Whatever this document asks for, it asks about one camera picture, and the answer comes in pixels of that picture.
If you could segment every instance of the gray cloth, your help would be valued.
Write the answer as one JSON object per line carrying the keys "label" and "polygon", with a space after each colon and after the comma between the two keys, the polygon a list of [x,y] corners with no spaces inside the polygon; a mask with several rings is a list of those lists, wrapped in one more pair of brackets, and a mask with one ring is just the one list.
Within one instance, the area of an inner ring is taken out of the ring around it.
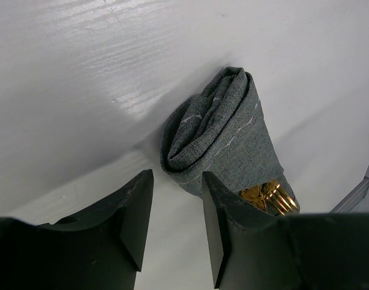
{"label": "gray cloth", "polygon": [[293,195],[270,140],[252,76],[227,67],[200,95],[170,116],[160,151],[163,170],[181,188],[202,196],[202,172],[233,192],[278,178]]}

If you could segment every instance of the cloth fold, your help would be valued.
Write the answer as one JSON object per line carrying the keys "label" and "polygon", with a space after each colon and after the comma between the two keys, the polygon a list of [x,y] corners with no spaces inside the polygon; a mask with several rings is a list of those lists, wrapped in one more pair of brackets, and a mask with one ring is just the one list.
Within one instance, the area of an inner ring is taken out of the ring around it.
{"label": "cloth fold", "polygon": [[203,92],[170,116],[160,150],[162,169],[181,188],[202,196],[202,172],[211,171],[233,192],[283,175],[252,76],[243,68],[220,71]]}

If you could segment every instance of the white surface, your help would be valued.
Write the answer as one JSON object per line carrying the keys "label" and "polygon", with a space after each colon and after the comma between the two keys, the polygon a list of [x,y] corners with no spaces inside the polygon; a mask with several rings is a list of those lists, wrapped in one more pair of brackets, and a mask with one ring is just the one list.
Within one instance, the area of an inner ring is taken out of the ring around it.
{"label": "white surface", "polygon": [[152,144],[225,65],[303,212],[331,210],[369,163],[369,1],[0,0],[0,215],[54,222],[153,168],[136,289],[212,289],[201,201]]}

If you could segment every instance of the shiny gold object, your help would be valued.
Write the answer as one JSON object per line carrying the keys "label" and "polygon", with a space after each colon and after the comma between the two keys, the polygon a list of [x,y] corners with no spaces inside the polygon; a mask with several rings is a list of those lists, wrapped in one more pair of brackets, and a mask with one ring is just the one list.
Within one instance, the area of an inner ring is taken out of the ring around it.
{"label": "shiny gold object", "polygon": [[300,211],[298,202],[288,195],[276,179],[244,189],[239,196],[269,214],[285,216]]}

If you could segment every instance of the dark gray fabric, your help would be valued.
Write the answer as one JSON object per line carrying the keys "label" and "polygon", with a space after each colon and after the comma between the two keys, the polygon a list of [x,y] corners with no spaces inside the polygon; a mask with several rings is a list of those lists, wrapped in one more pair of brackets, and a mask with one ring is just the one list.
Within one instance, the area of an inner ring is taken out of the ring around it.
{"label": "dark gray fabric", "polygon": [[253,78],[243,68],[225,68],[175,110],[163,133],[160,162],[181,188],[197,196],[204,171],[214,172],[233,192],[278,178],[293,195]]}

